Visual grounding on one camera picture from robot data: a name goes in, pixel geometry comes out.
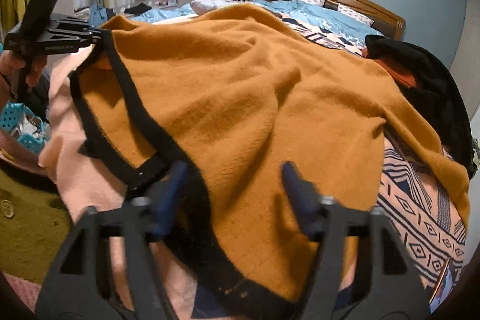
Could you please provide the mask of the person's left hand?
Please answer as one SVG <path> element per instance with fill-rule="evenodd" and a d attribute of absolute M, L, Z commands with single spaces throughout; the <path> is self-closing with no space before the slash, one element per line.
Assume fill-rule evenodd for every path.
<path fill-rule="evenodd" d="M 26 83 L 29 87 L 33 87 L 39 80 L 41 71 L 47 65 L 46 56 L 38 56 L 32 60 L 30 72 L 26 77 Z M 26 62 L 21 56 L 17 56 L 10 50 L 1 53 L 1 89 L 7 90 L 8 84 L 6 79 L 13 75 L 14 71 L 22 70 L 26 67 Z"/>

